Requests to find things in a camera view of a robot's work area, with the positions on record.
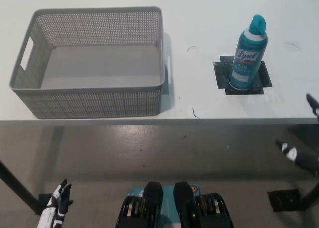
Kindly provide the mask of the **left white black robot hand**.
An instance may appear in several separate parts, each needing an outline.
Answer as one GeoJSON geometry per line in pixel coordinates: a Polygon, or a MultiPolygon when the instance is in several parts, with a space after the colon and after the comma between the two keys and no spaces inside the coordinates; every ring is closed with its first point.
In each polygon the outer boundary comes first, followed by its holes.
{"type": "Polygon", "coordinates": [[[45,209],[42,211],[37,228],[62,228],[69,207],[72,184],[64,179],[51,195],[45,209]]]}

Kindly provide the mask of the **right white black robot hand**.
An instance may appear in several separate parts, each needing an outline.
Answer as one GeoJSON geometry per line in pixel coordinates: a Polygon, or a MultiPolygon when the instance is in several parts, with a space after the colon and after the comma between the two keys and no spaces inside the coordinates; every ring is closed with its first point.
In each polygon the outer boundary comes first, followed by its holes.
{"type": "Polygon", "coordinates": [[[280,139],[276,139],[275,144],[288,160],[317,176],[319,174],[319,124],[297,124],[289,127],[288,131],[305,143],[312,151],[309,152],[280,139]]]}

